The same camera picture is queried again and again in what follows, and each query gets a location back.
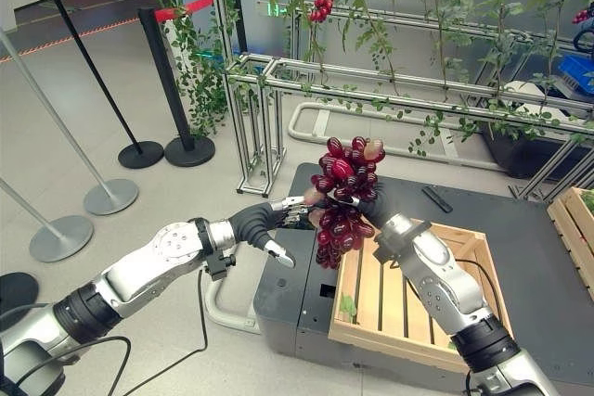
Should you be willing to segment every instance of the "black stand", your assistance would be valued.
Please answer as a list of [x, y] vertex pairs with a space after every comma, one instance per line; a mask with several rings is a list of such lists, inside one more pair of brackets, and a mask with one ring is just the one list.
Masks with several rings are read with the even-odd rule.
[[144, 167], [152, 166], [163, 157], [163, 147], [159, 143], [153, 141], [143, 141], [141, 143], [138, 143], [136, 141], [134, 135], [132, 134], [132, 131], [130, 130], [130, 127], [128, 127], [128, 123], [123, 118], [120, 109], [111, 97], [108, 87], [103, 82], [103, 79], [101, 79], [101, 75], [99, 74], [97, 67], [95, 67], [93, 60], [86, 51], [86, 48], [83, 45], [83, 41], [81, 41], [81, 36], [79, 36], [78, 32], [74, 28], [74, 24], [72, 23], [72, 20], [68, 15], [68, 12], [66, 11], [66, 8], [62, 4], [62, 1], [53, 1], [59, 10], [59, 14], [64, 19], [66, 26], [70, 30], [71, 35], [74, 38], [74, 42], [76, 42], [79, 50], [83, 54], [84, 60], [89, 66], [89, 69], [91, 69], [91, 71], [95, 75], [95, 79], [97, 79], [97, 82], [101, 87], [101, 90], [103, 90], [105, 97], [108, 99], [111, 108], [115, 112], [116, 116], [118, 117], [118, 120], [120, 120], [120, 123], [122, 124], [123, 129], [132, 141], [131, 146], [124, 148], [120, 152], [120, 154], [118, 155], [118, 161], [123, 167], [127, 167], [128, 169], [142, 169]]
[[238, 12], [238, 19], [235, 22], [235, 31], [238, 34], [239, 52], [241, 54], [248, 52], [248, 40], [245, 37], [245, 24], [243, 23], [243, 7], [241, 0], [233, 0], [235, 9]]
[[[25, 273], [10, 273], [0, 276], [0, 315], [22, 305], [35, 303], [39, 286], [37, 280]], [[0, 321], [0, 331], [15, 325], [28, 311], [14, 313]]]
[[153, 8], [138, 9], [140, 23], [147, 36], [150, 53], [155, 60], [157, 72], [161, 78], [163, 91], [167, 97], [169, 109], [174, 118], [179, 137], [165, 148], [165, 158], [174, 166], [198, 166], [214, 156], [214, 142], [207, 137], [194, 138], [189, 132], [186, 113], [175, 86], [174, 72], [169, 65], [165, 45], [161, 37], [161, 28], [155, 19]]

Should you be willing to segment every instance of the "robotic arm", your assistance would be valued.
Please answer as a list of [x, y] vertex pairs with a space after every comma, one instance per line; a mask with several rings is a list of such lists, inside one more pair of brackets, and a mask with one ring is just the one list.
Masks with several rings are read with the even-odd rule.
[[487, 395], [558, 396], [530, 354], [493, 315], [474, 278], [431, 232], [431, 224], [415, 225], [381, 185], [378, 189], [374, 202], [353, 198], [350, 203], [381, 230], [374, 256], [380, 263], [398, 262], [429, 315], [452, 336], [476, 386]]
[[[376, 258], [399, 263], [429, 314], [452, 335], [478, 388], [487, 395], [558, 396], [530, 355], [517, 346], [493, 315], [474, 279], [458, 267], [447, 245], [431, 233], [431, 225], [415, 226], [381, 185], [378, 192], [374, 202], [354, 198], [348, 204], [357, 206], [381, 229]], [[14, 383], [48, 357], [105, 336], [158, 297], [177, 277], [204, 263], [213, 280], [223, 278], [226, 269], [235, 264], [235, 258], [227, 257], [224, 251], [240, 241], [294, 267], [291, 254], [268, 231], [303, 228], [309, 211], [303, 197], [285, 198], [251, 206], [228, 220], [209, 223], [196, 219], [163, 227], [143, 248], [4, 333], [6, 378]], [[62, 364], [34, 373], [23, 382], [20, 394], [56, 394], [65, 380], [62, 366], [75, 363], [80, 353], [76, 354]]]
[[[105, 336], [123, 319], [159, 297], [181, 275], [205, 264], [205, 271], [213, 280], [225, 277], [226, 269], [235, 265], [234, 256], [227, 257], [225, 250], [240, 241], [294, 267], [291, 254], [268, 231], [304, 224], [307, 213], [303, 197], [296, 197], [250, 206], [228, 220], [209, 223], [199, 218], [166, 225], [144, 247], [124, 256], [65, 299], [36, 311], [2, 334], [6, 391], [49, 357]], [[16, 394], [56, 394], [65, 380], [62, 366], [78, 361], [82, 352], [34, 373]]]

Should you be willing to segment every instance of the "black remote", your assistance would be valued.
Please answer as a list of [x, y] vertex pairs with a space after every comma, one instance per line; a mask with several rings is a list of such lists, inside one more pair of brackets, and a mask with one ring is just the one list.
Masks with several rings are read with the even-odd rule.
[[440, 209], [445, 213], [450, 213], [452, 210], [454, 210], [443, 198], [437, 195], [437, 192], [435, 192], [428, 185], [424, 186], [421, 190], [423, 191], [423, 194], [429, 197], [431, 201], [439, 206]]

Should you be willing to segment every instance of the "black cable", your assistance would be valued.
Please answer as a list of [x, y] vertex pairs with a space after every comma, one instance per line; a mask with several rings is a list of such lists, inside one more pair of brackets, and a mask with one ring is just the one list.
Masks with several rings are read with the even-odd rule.
[[421, 299], [420, 299], [420, 295], [419, 295], [419, 293], [418, 293], [418, 292], [417, 292], [417, 290], [416, 290], [416, 289], [415, 289], [415, 288], [412, 286], [412, 283], [410, 283], [410, 280], [408, 280], [408, 279], [407, 279], [407, 283], [408, 283], [408, 285], [410, 286], [410, 290], [411, 290], [411, 291], [412, 291], [412, 293], [415, 295], [415, 297], [416, 297], [417, 299], [419, 299], [419, 301], [420, 301], [421, 303], [423, 303], [423, 300], [421, 300]]
[[163, 368], [159, 373], [156, 373], [153, 376], [151, 376], [151, 377], [143, 380], [138, 385], [136, 385], [133, 389], [127, 391], [123, 396], [128, 396], [128, 395], [134, 393], [136, 390], [138, 390], [141, 387], [143, 387], [144, 385], [148, 384], [151, 380], [156, 379], [157, 377], [159, 377], [160, 375], [162, 375], [164, 373], [167, 373], [169, 370], [171, 370], [175, 366], [181, 364], [182, 362], [184, 362], [186, 359], [188, 359], [189, 357], [193, 356], [194, 354], [196, 354], [198, 352], [206, 351], [206, 349], [208, 348], [208, 336], [206, 334], [206, 323], [204, 321], [204, 308], [203, 308], [203, 303], [202, 303], [202, 284], [201, 284], [201, 279], [202, 279], [202, 270], [200, 269], [200, 271], [198, 272], [198, 304], [199, 304], [199, 307], [200, 307], [200, 322], [202, 323], [202, 336], [204, 338], [204, 346], [202, 348], [197, 348], [196, 350], [194, 350], [192, 352], [189, 352], [188, 354], [186, 354], [184, 357], [182, 357], [178, 361], [176, 361], [176, 362], [172, 363], [171, 365], [168, 365], [165, 368]]
[[53, 357], [50, 357], [49, 359], [45, 359], [44, 361], [42, 361], [39, 364], [37, 364], [36, 366], [34, 366], [27, 373], [25, 373], [17, 381], [17, 383], [15, 384], [15, 386], [12, 389], [12, 394], [13, 395], [17, 394], [16, 391], [19, 389], [20, 385], [25, 380], [27, 380], [33, 373], [37, 372], [44, 366], [46, 366], [48, 364], [52, 364], [52, 363], [58, 361], [59, 359], [61, 359], [62, 357], [68, 356], [74, 352], [77, 352], [78, 350], [83, 350], [85, 348], [92, 347], [94, 345], [98, 345], [99, 343], [113, 342], [116, 340], [126, 344], [126, 353], [123, 356], [122, 364], [120, 365], [118, 374], [116, 375], [115, 379], [113, 379], [113, 383], [111, 384], [111, 389], [110, 389], [110, 392], [108, 393], [108, 396], [111, 396], [113, 394], [113, 392], [115, 391], [115, 388], [118, 385], [118, 382], [120, 381], [120, 377], [122, 377], [123, 369], [126, 367], [126, 364], [128, 363], [128, 358], [130, 357], [130, 351], [132, 350], [132, 343], [130, 342], [130, 339], [125, 338], [124, 336], [112, 336], [110, 338], [92, 340], [90, 342], [83, 343], [83, 344], [79, 345], [78, 347], [70, 348], [69, 350], [63, 352], [62, 354], [59, 354], [58, 356], [53, 356]]
[[466, 374], [466, 396], [472, 396], [472, 392], [471, 392], [471, 370], [468, 370], [468, 373]]
[[20, 313], [21, 311], [29, 311], [34, 308], [43, 308], [46, 305], [47, 303], [29, 303], [28, 305], [17, 306], [16, 308], [12, 308], [6, 311], [5, 313], [0, 314], [0, 322], [2, 322], [7, 317], [10, 317], [14, 313]]
[[489, 274], [487, 273], [485, 268], [480, 263], [475, 262], [474, 260], [456, 259], [456, 262], [472, 263], [478, 266], [481, 271], [483, 271], [483, 274], [486, 277], [486, 281], [489, 282], [489, 286], [491, 287], [491, 290], [493, 291], [493, 296], [495, 297], [495, 305], [497, 306], [497, 319], [501, 320], [501, 306], [499, 304], [499, 297], [497, 296], [495, 285], [493, 285], [493, 281], [491, 280], [491, 277], [489, 277]]

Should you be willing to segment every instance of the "blue container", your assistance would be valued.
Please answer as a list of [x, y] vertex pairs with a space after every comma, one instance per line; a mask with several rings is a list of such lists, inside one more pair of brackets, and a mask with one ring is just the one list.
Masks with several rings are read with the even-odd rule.
[[559, 70], [571, 78], [584, 92], [594, 95], [594, 61], [589, 57], [566, 56], [562, 59]]

